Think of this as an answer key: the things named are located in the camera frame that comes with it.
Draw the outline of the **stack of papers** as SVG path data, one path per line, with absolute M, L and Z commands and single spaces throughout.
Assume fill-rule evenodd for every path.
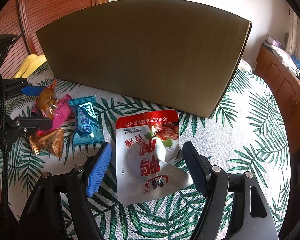
M 278 40 L 267 34 L 263 45 L 270 50 L 294 75 L 300 75 L 300 61 L 294 55 L 289 55 Z

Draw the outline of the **orange clear candy wrapper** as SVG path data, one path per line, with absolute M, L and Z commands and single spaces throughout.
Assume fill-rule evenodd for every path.
M 58 100 L 55 98 L 55 87 L 57 80 L 53 79 L 53 82 L 48 87 L 45 87 L 36 98 L 36 107 L 40 111 L 43 117 L 54 119 L 54 112 L 57 109 Z

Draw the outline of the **wooden louvered wardrobe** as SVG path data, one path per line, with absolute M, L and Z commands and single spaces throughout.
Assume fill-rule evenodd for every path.
M 9 0 L 0 11 L 0 35 L 20 35 L 0 68 L 3 78 L 15 76 L 30 54 L 42 55 L 36 31 L 69 13 L 109 0 Z

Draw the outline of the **gold brown candy wrapper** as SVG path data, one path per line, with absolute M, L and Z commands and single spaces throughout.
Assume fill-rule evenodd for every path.
M 64 147 L 64 129 L 58 128 L 44 134 L 33 133 L 29 136 L 31 149 L 35 155 L 47 150 L 57 158 L 61 158 Z

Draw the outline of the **blue candy wrapper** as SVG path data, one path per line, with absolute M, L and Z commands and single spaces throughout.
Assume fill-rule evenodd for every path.
M 95 96 L 70 99 L 68 104 L 75 114 L 75 132 L 72 144 L 87 145 L 104 142 L 101 126 L 94 110 Z

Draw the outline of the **pink candy wrapper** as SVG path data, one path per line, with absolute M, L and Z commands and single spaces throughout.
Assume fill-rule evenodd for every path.
M 54 119 L 52 120 L 52 128 L 47 131 L 40 131 L 38 130 L 39 134 L 44 134 L 47 132 L 51 132 L 55 129 L 58 129 L 61 127 L 61 125 L 68 119 L 68 117 L 72 114 L 72 109 L 69 106 L 69 100 L 72 99 L 72 97 L 69 94 L 66 94 L 64 98 L 58 100 L 57 102 L 57 109 L 54 112 Z M 38 115 L 39 117 L 43 117 L 36 107 L 36 103 L 34 104 L 32 108 L 32 115 Z

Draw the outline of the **brown cardboard box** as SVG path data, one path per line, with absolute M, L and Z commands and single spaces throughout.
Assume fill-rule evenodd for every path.
M 55 77 L 209 117 L 252 23 L 184 0 L 118 0 L 61 17 L 36 35 Z

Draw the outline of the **yellow plush toy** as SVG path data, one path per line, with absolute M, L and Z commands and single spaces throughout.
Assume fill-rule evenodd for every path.
M 46 62 L 45 55 L 30 54 L 25 58 L 14 78 L 28 78 L 38 67 Z

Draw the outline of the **silver red snack pouch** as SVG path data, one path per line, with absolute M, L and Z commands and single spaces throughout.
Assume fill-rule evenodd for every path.
M 116 184 L 121 204 L 166 197 L 192 184 L 176 167 L 180 150 L 175 110 L 122 116 L 116 122 Z

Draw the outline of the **long wooden sideboard cabinet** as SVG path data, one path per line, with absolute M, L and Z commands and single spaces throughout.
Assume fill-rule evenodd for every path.
M 266 46 L 260 46 L 255 73 L 275 96 L 291 153 L 300 149 L 300 81 Z

